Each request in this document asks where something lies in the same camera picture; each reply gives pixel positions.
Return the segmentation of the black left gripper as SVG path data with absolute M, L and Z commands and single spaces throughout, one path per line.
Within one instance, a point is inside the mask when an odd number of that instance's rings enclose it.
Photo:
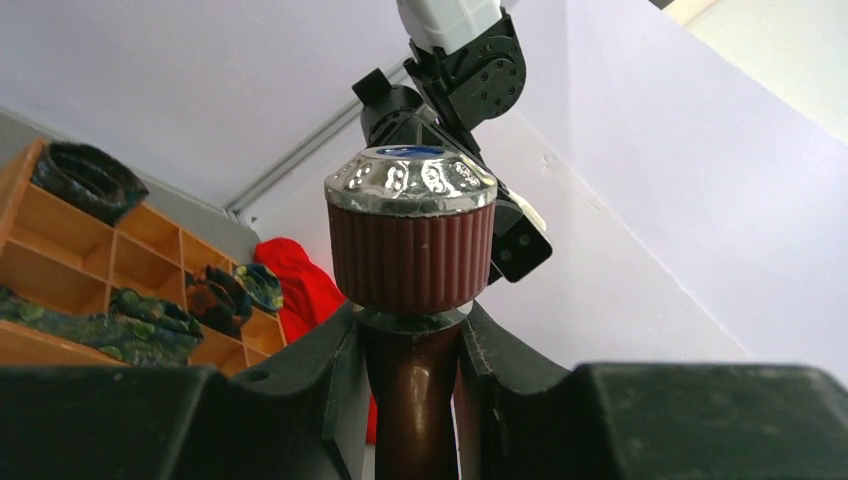
M 388 145 L 419 145 L 444 147 L 459 151 L 484 171 L 492 173 L 482 158 L 481 150 L 470 130 L 454 127 L 426 105 L 420 107 L 364 106 L 360 125 L 369 147 Z M 498 182 L 495 201 L 495 221 L 492 240 L 491 279 L 520 279 L 529 270 L 530 261 L 524 257 L 520 238 L 529 234 L 529 220 L 506 192 L 503 181 Z

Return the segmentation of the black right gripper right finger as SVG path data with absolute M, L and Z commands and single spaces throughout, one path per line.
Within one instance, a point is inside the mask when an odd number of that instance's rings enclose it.
M 455 390 L 465 479 L 843 479 L 847 390 L 801 365 L 565 369 L 474 306 Z

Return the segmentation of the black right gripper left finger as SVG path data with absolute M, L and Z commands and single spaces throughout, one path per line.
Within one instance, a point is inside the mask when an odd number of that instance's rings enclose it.
M 357 479 L 370 390 L 350 304 L 256 366 L 5 367 L 5 479 Z

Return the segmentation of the brown water faucet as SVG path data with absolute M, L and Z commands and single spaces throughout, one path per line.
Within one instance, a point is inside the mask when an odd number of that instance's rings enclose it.
M 333 271 L 363 331 L 379 479 L 455 479 L 463 326 L 490 273 L 496 178 L 435 146 L 357 153 L 324 183 Z

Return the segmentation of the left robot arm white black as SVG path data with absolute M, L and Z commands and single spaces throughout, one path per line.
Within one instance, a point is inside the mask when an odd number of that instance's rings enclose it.
M 510 14 L 499 1 L 400 1 L 411 86 L 376 68 L 353 84 L 369 147 L 429 145 L 485 162 L 472 132 L 509 111 L 527 66 Z

